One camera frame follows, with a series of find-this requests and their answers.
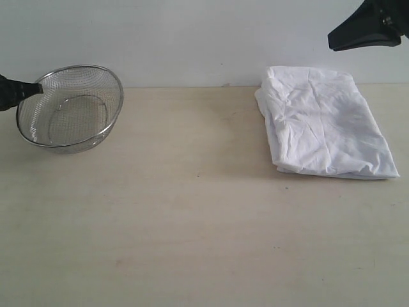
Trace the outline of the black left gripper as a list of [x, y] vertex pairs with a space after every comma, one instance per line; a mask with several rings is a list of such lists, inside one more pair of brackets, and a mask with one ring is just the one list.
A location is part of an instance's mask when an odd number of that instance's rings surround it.
[[25, 83], [0, 76], [0, 110], [16, 107], [23, 100], [43, 93], [40, 83]]

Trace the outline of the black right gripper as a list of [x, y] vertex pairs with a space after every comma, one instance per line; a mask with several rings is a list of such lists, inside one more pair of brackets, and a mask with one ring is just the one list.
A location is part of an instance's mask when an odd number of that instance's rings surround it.
[[328, 46], [346, 51], [371, 46], [395, 47], [408, 37], [408, 0], [365, 0], [331, 31]]

